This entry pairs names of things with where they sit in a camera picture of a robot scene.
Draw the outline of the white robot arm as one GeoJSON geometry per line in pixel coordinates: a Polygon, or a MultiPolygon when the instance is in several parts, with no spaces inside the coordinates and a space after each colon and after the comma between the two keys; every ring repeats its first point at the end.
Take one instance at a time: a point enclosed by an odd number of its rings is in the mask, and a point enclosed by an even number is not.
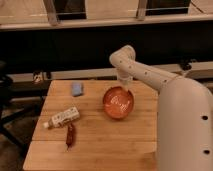
{"type": "Polygon", "coordinates": [[[134,77],[158,92],[157,171],[213,171],[213,93],[194,79],[135,57],[126,45],[109,60],[121,83],[134,77]]]}

